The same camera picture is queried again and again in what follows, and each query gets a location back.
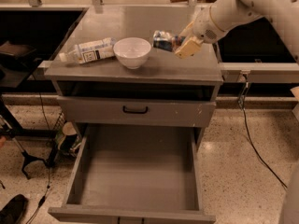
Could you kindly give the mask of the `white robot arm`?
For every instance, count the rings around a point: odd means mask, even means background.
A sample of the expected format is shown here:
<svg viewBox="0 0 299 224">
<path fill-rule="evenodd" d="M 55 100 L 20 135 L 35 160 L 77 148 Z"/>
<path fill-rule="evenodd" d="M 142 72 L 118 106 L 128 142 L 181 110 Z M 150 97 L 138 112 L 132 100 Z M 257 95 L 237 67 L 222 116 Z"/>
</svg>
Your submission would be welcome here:
<svg viewBox="0 0 299 224">
<path fill-rule="evenodd" d="M 198 52 L 204 43 L 224 38 L 239 25 L 267 19 L 295 60 L 299 59 L 299 0 L 217 0 L 200 10 L 180 33 L 179 58 Z"/>
</svg>

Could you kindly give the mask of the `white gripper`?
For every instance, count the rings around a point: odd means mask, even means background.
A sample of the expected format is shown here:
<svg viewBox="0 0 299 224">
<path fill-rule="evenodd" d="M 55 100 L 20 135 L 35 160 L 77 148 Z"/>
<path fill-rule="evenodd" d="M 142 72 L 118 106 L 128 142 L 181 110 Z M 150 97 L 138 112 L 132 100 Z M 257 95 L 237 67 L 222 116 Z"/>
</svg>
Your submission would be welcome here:
<svg viewBox="0 0 299 224">
<path fill-rule="evenodd" d="M 213 44 L 222 39 L 225 32 L 212 20 L 211 7 L 205 7 L 198 12 L 194 22 L 191 21 L 179 35 L 184 37 L 195 35 L 184 41 L 175 51 L 177 57 L 185 59 L 197 53 L 204 42 Z"/>
</svg>

